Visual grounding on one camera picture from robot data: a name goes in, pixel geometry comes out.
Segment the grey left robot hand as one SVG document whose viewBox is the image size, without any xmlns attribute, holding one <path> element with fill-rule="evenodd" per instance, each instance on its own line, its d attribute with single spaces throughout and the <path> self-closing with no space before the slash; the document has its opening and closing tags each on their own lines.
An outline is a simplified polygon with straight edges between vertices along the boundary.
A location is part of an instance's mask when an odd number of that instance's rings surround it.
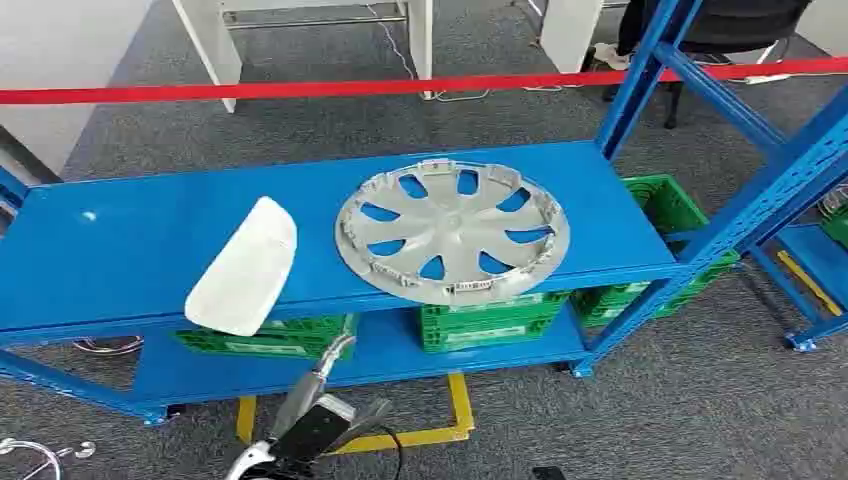
<svg viewBox="0 0 848 480">
<path fill-rule="evenodd" d="M 354 342 L 350 334 L 336 337 L 287 394 L 270 431 L 269 454 L 278 463 L 309 462 L 333 452 L 376 427 L 391 410 L 385 398 L 357 409 L 325 392 L 335 362 Z"/>
</svg>

